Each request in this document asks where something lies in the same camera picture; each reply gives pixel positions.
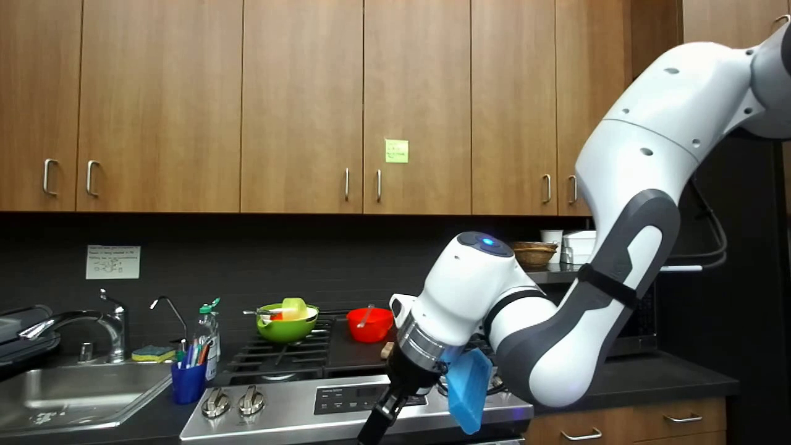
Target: blue cup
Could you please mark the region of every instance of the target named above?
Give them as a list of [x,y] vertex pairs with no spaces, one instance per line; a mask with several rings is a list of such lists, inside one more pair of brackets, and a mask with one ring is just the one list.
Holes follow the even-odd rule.
[[206,390],[206,366],[186,366],[175,361],[172,366],[172,381],[173,381],[173,400],[178,407],[190,407],[201,400]]

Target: kitchen utensil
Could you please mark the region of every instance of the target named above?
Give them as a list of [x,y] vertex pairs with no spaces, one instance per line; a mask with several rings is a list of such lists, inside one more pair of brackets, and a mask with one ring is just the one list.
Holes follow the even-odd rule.
[[256,329],[273,344],[290,346],[311,334],[319,309],[299,298],[287,298],[279,304],[256,309]]
[[395,320],[393,311],[385,308],[357,308],[346,315],[348,337],[357,344],[378,344],[389,339]]
[[547,271],[557,248],[558,245],[555,245],[555,243],[531,243],[531,241],[529,243],[513,243],[518,263],[525,271]]

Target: green bowl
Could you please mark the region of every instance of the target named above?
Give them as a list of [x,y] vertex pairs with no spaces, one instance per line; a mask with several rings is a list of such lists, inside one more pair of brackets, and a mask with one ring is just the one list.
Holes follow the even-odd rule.
[[290,344],[296,344],[305,337],[309,337],[317,320],[319,320],[319,315],[309,316],[309,320],[299,320],[299,321],[267,321],[267,316],[261,315],[261,316],[256,316],[256,329],[267,341],[279,344],[279,346],[290,346]]

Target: electrical outlet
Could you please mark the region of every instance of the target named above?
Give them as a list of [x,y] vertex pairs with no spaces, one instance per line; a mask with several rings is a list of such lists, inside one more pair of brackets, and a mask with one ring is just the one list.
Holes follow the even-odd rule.
[[139,279],[141,248],[139,245],[90,245],[85,279]]

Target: cabinet handle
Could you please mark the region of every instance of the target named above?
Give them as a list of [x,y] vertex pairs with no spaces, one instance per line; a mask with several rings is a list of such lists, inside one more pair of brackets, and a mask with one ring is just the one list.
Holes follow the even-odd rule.
[[85,163],[85,193],[100,198],[100,193],[94,190],[94,166],[101,163],[94,158]]
[[588,434],[588,435],[568,435],[567,430],[561,430],[561,435],[563,435],[567,442],[591,442],[591,441],[600,441],[604,439],[604,434],[599,429],[594,429],[594,434]]
[[348,203],[348,196],[351,196],[351,168],[343,170],[343,198]]
[[576,177],[568,177],[568,206],[576,206],[578,190],[576,190]]
[[545,177],[541,177],[541,184],[545,184],[545,201],[541,201],[541,206],[547,206],[547,203],[552,203],[552,196],[555,196],[555,190],[552,190],[552,177],[545,173]]
[[377,203],[382,203],[382,168],[377,168]]
[[46,189],[47,196],[57,196],[57,193],[53,190],[53,184],[49,184],[49,170],[53,170],[53,166],[59,166],[59,163],[57,163],[54,158],[46,158],[42,189]]
[[689,424],[702,424],[702,416],[666,416],[666,420],[672,426],[689,426]]

